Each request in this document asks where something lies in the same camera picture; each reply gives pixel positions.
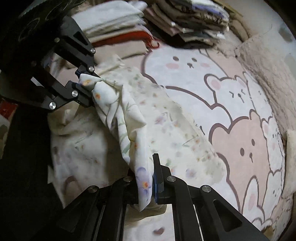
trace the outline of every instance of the black mechanical frame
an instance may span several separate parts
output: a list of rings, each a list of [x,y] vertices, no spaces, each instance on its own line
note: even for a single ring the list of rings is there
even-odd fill
[[[46,70],[50,58],[56,53],[78,68],[78,77],[81,73],[97,76],[94,72],[95,49],[77,23],[66,16],[66,10],[75,6],[75,2],[47,0],[43,5],[36,6],[36,10],[29,8],[24,11],[1,42],[0,96],[15,103],[29,104],[48,111],[56,110],[71,101],[84,107],[92,106],[90,91],[71,80],[63,86]],[[42,23],[39,29],[38,25],[32,26],[34,20],[30,19],[39,20],[46,7],[53,8],[45,14],[48,21]],[[56,8],[58,16],[48,17],[53,15],[52,12],[55,12]],[[29,23],[23,26],[23,29],[18,29],[18,25],[23,21]],[[42,86],[36,86],[31,81],[32,77]]]
[[[213,188],[189,186],[160,165],[158,154],[153,160],[153,195],[157,204],[172,204],[176,241],[268,241]],[[90,186],[31,241],[121,241],[126,206],[137,203],[136,178],[129,170],[112,186]]]

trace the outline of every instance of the black bracket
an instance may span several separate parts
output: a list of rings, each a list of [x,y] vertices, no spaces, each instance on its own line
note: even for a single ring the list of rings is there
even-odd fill
[[[171,175],[153,154],[153,194],[157,204],[172,204],[176,241],[268,241],[213,188],[196,188]],[[126,206],[138,203],[135,175],[112,186],[90,186],[31,241],[122,241]]]
[[[26,48],[12,61],[18,69],[7,67],[0,74],[0,95],[16,103],[34,105],[53,111],[76,101],[84,107],[93,105],[91,92],[72,81],[63,86],[45,70],[53,53],[74,64],[81,73],[94,72],[95,50],[77,23],[69,16],[62,22],[43,28],[27,40]],[[32,83],[34,77],[42,86]]]

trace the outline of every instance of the stack of folded clothes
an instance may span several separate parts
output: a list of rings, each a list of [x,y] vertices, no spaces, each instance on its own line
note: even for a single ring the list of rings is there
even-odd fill
[[[157,48],[159,44],[143,25],[143,10],[147,4],[142,1],[122,0],[105,2],[74,14],[72,17],[94,47],[143,40],[147,47]]]
[[[213,45],[229,30],[229,14],[211,0],[156,0],[144,13],[148,21],[184,42]]]

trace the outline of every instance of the bed sheet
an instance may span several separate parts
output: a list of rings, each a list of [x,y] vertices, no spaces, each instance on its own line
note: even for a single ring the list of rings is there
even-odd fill
[[[272,226],[271,240],[286,227],[293,199],[283,199],[285,154],[269,102],[257,81],[235,58],[216,50],[159,49],[125,63],[140,67],[151,82],[186,111],[223,160],[227,175],[214,184],[259,230]],[[177,167],[167,166],[174,174]],[[192,185],[197,170],[186,170]],[[125,240],[174,240],[171,207],[125,228]]]

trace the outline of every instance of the crumpled cloth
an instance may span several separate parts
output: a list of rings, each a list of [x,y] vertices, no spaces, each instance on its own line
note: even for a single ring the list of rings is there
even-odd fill
[[[142,211],[151,200],[154,172],[147,149],[146,121],[124,84],[88,74],[80,75],[79,83],[92,90],[99,118],[119,141],[121,155],[136,175]]]
[[[74,182],[80,192],[90,185],[111,185],[130,167],[138,184],[138,209],[143,210],[151,200],[153,153],[189,185],[212,185],[226,176],[223,161],[192,117],[162,87],[116,56],[95,72],[101,78],[82,74],[79,80],[92,90],[95,110],[75,107],[66,110],[66,117],[63,111],[56,118],[60,109],[49,115],[55,188],[62,195]]]

